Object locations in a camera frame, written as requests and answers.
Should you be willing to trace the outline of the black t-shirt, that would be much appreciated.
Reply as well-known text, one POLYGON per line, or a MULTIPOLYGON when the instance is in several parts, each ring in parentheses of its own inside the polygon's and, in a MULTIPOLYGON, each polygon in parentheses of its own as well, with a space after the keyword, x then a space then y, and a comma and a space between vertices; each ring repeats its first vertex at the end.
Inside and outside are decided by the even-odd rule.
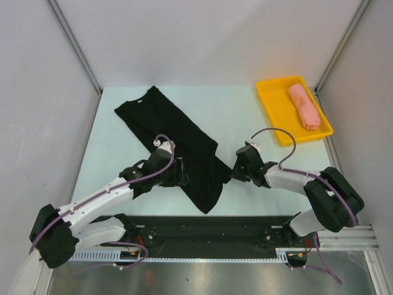
POLYGON ((164 134, 175 143, 190 178, 182 188, 194 205, 209 213, 218 202, 232 170, 216 156, 218 143, 202 131, 155 86, 140 99, 126 101, 114 112, 138 140, 152 152, 153 140, 164 134))

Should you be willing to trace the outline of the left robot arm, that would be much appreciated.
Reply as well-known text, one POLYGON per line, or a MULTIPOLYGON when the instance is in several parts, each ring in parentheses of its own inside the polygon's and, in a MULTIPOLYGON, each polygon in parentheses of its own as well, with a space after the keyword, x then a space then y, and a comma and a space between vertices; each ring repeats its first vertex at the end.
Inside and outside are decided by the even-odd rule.
POLYGON ((42 207, 29 235, 32 249, 39 252, 49 268, 56 269, 79 250, 98 245, 130 245, 138 235, 130 217, 124 213, 102 221, 99 217, 155 186, 184 187, 189 182, 190 167, 185 159, 158 148, 148 159, 125 168, 98 192, 59 208, 51 204, 42 207))

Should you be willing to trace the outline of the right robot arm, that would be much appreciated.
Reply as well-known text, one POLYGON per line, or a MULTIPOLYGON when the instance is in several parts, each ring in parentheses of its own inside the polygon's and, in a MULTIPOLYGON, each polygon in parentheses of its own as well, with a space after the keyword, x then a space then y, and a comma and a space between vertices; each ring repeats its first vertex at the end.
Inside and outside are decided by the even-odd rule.
POLYGON ((259 146, 254 143, 236 151, 232 178, 252 182, 257 187, 284 189, 308 199, 311 209, 293 216, 283 231, 283 239, 289 246, 298 246, 313 232, 324 229, 339 232, 344 227, 354 227, 356 215, 365 206, 361 196, 336 168, 327 167, 316 173, 264 162, 259 146))

